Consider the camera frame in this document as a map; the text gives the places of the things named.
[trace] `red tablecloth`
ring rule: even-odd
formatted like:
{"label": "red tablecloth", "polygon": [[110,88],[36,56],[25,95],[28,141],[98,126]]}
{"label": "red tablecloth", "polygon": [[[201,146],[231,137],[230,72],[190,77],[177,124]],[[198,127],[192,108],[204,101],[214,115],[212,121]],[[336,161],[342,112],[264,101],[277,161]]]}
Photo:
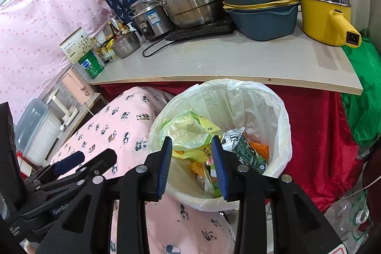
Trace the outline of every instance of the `red tablecloth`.
{"label": "red tablecloth", "polygon": [[[134,86],[179,94],[197,82],[119,83],[99,86],[109,100]],[[321,211],[356,183],[363,161],[348,127],[340,93],[268,85],[284,101],[290,118],[293,155],[285,169]]]}

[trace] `trash can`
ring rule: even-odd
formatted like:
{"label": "trash can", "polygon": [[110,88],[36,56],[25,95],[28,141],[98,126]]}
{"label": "trash can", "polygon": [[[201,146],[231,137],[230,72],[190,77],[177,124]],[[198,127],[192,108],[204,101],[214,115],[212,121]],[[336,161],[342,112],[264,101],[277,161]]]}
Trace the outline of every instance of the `trash can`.
{"label": "trash can", "polygon": [[[269,162],[264,175],[279,177],[291,160],[291,130],[281,98],[262,83],[217,79],[194,85],[174,97],[155,119],[148,149],[161,149],[159,132],[164,122],[184,111],[203,116],[222,130],[245,127],[253,141],[269,146]],[[166,193],[181,203],[201,211],[238,209],[239,202],[223,197],[208,198],[197,186],[184,161],[172,157]]]}

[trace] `green fabric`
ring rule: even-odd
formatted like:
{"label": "green fabric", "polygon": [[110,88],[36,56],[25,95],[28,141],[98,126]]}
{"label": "green fabric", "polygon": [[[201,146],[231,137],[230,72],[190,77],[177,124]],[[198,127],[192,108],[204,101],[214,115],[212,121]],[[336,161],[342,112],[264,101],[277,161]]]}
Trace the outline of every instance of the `green fabric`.
{"label": "green fabric", "polygon": [[369,38],[362,36],[357,49],[343,46],[361,85],[362,94],[341,94],[353,139],[361,146],[372,146],[381,137],[381,57]]}

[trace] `panda print fabric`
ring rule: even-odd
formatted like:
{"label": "panda print fabric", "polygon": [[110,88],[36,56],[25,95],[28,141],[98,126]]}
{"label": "panda print fabric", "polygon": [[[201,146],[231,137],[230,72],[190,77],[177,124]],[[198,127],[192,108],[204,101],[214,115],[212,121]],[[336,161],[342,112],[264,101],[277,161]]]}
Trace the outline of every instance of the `panda print fabric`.
{"label": "panda print fabric", "polygon": [[[83,152],[87,162],[110,148],[117,153],[117,163],[104,173],[104,177],[110,179],[125,175],[131,168],[144,163],[148,155],[150,128],[172,98],[169,93],[151,87],[124,91],[83,125],[62,146],[52,162],[76,151]],[[77,168],[66,175],[74,173]],[[228,254],[229,225],[219,213],[194,210],[166,194],[158,203],[147,203],[145,208],[151,254]],[[118,201],[114,205],[112,220],[111,254],[117,253],[117,209]],[[211,217],[221,226],[216,227]]]}

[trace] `metal screw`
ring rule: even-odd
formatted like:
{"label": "metal screw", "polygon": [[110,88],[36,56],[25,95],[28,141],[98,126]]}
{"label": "metal screw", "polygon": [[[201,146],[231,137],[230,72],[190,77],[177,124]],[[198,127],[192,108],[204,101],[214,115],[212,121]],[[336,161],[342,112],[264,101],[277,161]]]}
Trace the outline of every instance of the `metal screw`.
{"label": "metal screw", "polygon": [[237,169],[239,172],[248,172],[249,171],[249,167],[247,165],[244,165],[244,164],[240,164],[237,167]]}
{"label": "metal screw", "polygon": [[97,175],[96,177],[93,177],[94,184],[100,184],[102,182],[103,182],[103,177],[101,175]]}
{"label": "metal screw", "polygon": [[137,173],[143,173],[143,172],[146,172],[147,171],[147,166],[144,166],[144,165],[139,165],[138,167],[135,168],[136,172]]}
{"label": "metal screw", "polygon": [[286,182],[286,183],[290,183],[292,181],[292,178],[290,175],[288,174],[283,174],[283,176],[281,177],[282,181],[283,182]]}

